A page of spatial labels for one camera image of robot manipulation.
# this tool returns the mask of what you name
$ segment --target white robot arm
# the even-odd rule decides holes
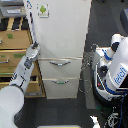
[[[28,87],[34,68],[33,61],[37,60],[40,47],[31,45],[19,62],[9,86],[0,90],[0,128],[17,128],[14,116],[24,105],[24,93]]]

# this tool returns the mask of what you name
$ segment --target wooden cabinet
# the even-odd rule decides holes
[[[19,30],[11,30],[14,18],[8,20],[6,31],[0,31],[0,89],[8,86],[9,81],[20,62],[21,58],[26,54],[26,49],[32,44],[29,29],[21,30],[21,22]],[[25,97],[45,97],[45,91],[38,62],[34,62],[34,69],[31,74]]]

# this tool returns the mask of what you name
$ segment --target wooden drawer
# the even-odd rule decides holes
[[[79,77],[82,66],[82,59],[72,60],[39,60],[39,66],[42,70],[42,78],[72,78]]]
[[[79,79],[43,80],[47,99],[77,98]]]
[[[0,49],[25,49],[30,45],[27,30],[0,31]]]
[[[37,69],[36,64],[34,64],[34,69],[32,71],[31,76],[39,75],[39,71]],[[11,77],[15,71],[16,67],[0,67],[0,77]]]
[[[8,86],[9,82],[0,82],[0,89]],[[37,96],[42,95],[42,90],[39,83],[39,78],[37,76],[36,80],[30,81],[25,96]]]
[[[0,67],[17,66],[25,54],[26,50],[0,50]]]

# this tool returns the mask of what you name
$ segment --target blue logo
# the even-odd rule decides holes
[[[124,79],[126,74],[126,70],[124,68],[120,68],[120,72],[117,74],[117,77],[114,78],[115,82],[119,85]]]

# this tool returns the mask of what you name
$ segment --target drawer handle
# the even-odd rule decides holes
[[[7,59],[7,61],[0,62],[0,64],[4,64],[4,63],[8,63],[8,62],[9,62],[9,59]]]
[[[66,84],[66,83],[68,83],[69,82],[69,80],[65,80],[65,81],[52,81],[52,82],[54,82],[54,83],[56,83],[56,84]]]
[[[64,63],[62,63],[62,64],[58,64],[58,63],[56,63],[56,62],[54,62],[54,61],[50,61],[49,63],[50,63],[50,64],[57,65],[57,66],[64,66],[64,65],[69,64],[69,63],[71,63],[71,62],[70,62],[70,61],[67,61],[67,62],[64,62]]]

